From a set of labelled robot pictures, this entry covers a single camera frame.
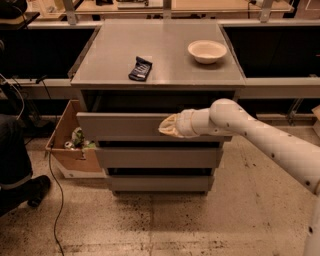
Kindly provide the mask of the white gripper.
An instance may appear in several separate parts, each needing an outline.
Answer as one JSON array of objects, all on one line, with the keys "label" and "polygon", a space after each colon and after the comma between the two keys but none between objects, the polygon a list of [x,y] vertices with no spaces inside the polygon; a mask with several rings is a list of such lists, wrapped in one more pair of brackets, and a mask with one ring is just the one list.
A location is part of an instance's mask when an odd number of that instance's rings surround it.
[{"label": "white gripper", "polygon": [[208,108],[183,110],[164,119],[158,127],[160,133],[178,138],[209,135],[213,129]]}]

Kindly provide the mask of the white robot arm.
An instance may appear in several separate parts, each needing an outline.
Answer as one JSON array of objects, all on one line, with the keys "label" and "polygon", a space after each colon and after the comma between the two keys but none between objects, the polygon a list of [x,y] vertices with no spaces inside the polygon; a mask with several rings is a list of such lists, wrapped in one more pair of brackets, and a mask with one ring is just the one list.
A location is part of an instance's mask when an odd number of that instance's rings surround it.
[{"label": "white robot arm", "polygon": [[159,132],[178,138],[243,136],[317,196],[303,256],[320,256],[320,147],[263,123],[230,99],[205,109],[185,109],[164,119]]}]

